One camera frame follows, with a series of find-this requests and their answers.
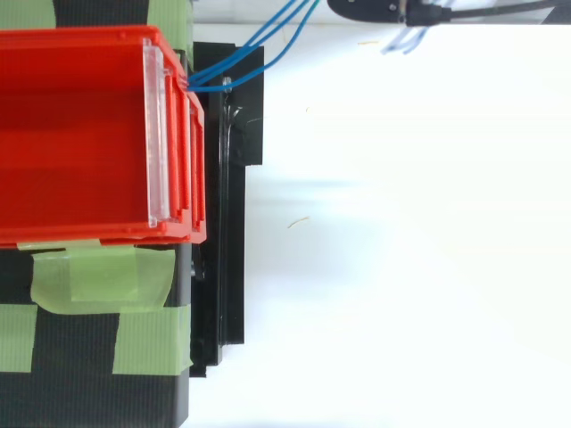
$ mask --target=black fabric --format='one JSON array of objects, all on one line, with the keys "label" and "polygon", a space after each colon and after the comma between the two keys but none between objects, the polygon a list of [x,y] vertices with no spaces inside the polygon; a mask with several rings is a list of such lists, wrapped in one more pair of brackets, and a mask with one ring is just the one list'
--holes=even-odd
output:
[{"label": "black fabric", "polygon": [[27,252],[0,250],[0,304],[31,305],[34,260]]},{"label": "black fabric", "polygon": [[559,6],[554,8],[545,18],[544,24],[570,24],[571,6]]},{"label": "black fabric", "polygon": [[[192,247],[176,251],[170,307],[190,304]],[[32,275],[28,253],[0,251],[0,304],[30,304]],[[0,427],[178,428],[188,417],[189,371],[113,374],[119,318],[38,308],[31,373],[0,373]]]},{"label": "black fabric", "polygon": [[54,9],[56,27],[145,25],[149,0],[54,0]]}]

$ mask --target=small debris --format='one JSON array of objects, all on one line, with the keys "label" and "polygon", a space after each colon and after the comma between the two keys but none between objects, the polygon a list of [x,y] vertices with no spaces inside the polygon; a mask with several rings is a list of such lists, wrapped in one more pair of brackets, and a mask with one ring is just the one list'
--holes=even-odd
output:
[{"label": "small debris", "polygon": [[301,218],[297,221],[294,221],[291,225],[289,225],[288,229],[291,229],[292,227],[296,227],[300,223],[303,223],[304,221],[308,221],[308,220],[311,220],[311,217],[304,217],[304,218]]}]

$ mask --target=red storage box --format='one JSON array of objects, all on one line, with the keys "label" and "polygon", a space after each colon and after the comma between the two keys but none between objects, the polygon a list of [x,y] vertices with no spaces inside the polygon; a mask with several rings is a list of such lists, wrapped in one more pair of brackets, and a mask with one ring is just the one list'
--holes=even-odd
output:
[{"label": "red storage box", "polygon": [[156,28],[0,31],[0,245],[204,241],[186,88]]}]

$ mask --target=blue wire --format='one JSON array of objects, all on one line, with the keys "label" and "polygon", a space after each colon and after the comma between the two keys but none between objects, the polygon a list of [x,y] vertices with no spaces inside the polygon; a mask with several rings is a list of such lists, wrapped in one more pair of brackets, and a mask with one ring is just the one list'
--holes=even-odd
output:
[{"label": "blue wire", "polygon": [[303,2],[287,18],[285,18],[279,25],[277,25],[277,27],[275,27],[272,31],[270,31],[268,33],[268,35],[266,35],[264,38],[262,38],[259,42],[257,42],[255,45],[247,46],[244,49],[244,52],[242,54],[238,55],[237,57],[235,57],[235,58],[230,57],[230,58],[226,59],[227,64],[224,66],[224,68],[220,67],[219,69],[213,70],[209,74],[207,74],[206,76],[200,77],[197,80],[194,80],[193,78],[191,78],[192,86],[200,86],[200,85],[212,80],[213,78],[216,78],[219,74],[223,73],[224,71],[226,71],[226,70],[230,69],[231,67],[235,66],[236,64],[238,64],[246,56],[251,54],[255,49],[257,49],[258,47],[263,45],[268,39],[272,38],[276,33],[278,33],[278,31],[281,30],[285,25],[287,25],[303,9],[303,7],[305,7],[305,5],[309,2],[310,2],[310,0],[303,0]]},{"label": "blue wire", "polygon": [[287,54],[287,52],[292,48],[292,46],[295,44],[295,42],[297,41],[297,39],[301,35],[303,28],[307,24],[307,21],[310,20],[311,15],[315,11],[316,7],[318,7],[319,1],[320,0],[315,0],[315,2],[313,2],[313,4],[311,5],[311,8],[308,10],[306,15],[303,17],[302,22],[300,23],[299,27],[295,31],[295,34],[292,37],[292,39],[285,46],[284,50],[272,62],[269,62],[268,64],[264,65],[263,67],[260,67],[257,70],[252,71],[251,73],[245,75],[243,78],[240,78],[237,81],[232,82],[228,85],[206,86],[206,87],[190,87],[189,90],[191,92],[197,92],[197,93],[200,93],[200,92],[224,92],[224,91],[227,91],[228,89],[232,89],[233,87],[237,87],[237,86],[242,85],[243,83],[255,78],[256,76],[259,76],[265,70],[276,65]]},{"label": "blue wire", "polygon": [[405,55],[408,55],[411,52],[413,52],[417,47],[419,47],[420,44],[422,43],[422,41],[424,40],[427,32],[428,32],[428,28],[421,29],[417,33],[416,37],[413,40],[410,40],[411,45],[406,45],[406,46],[401,47],[404,49],[403,53]]},{"label": "blue wire", "polygon": [[226,60],[221,61],[217,64],[214,64],[212,66],[210,66],[207,69],[201,70],[200,72],[194,74],[191,77],[191,80],[195,80],[197,78],[201,78],[202,76],[205,76],[206,74],[209,74],[211,72],[213,72],[214,70],[218,70],[221,69],[223,67],[226,67],[228,63],[230,63],[234,58],[236,58],[237,56],[240,56],[244,53],[244,50],[246,50],[251,43],[253,43],[259,36],[261,36],[274,22],[276,22],[280,16],[282,16],[290,7],[292,7],[294,5],[295,2],[297,2],[298,0],[290,0],[289,2],[287,2],[287,4],[285,4],[284,7],[282,7],[268,22],[266,22],[245,44],[242,48],[238,49],[236,52],[234,52],[232,55],[230,55]]}]

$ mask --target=black plastic bracket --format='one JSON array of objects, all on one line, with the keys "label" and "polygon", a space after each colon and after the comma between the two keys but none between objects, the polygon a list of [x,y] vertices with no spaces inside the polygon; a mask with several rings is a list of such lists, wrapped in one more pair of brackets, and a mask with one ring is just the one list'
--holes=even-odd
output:
[{"label": "black plastic bracket", "polygon": [[348,20],[361,22],[403,22],[404,0],[327,0],[331,10]]}]

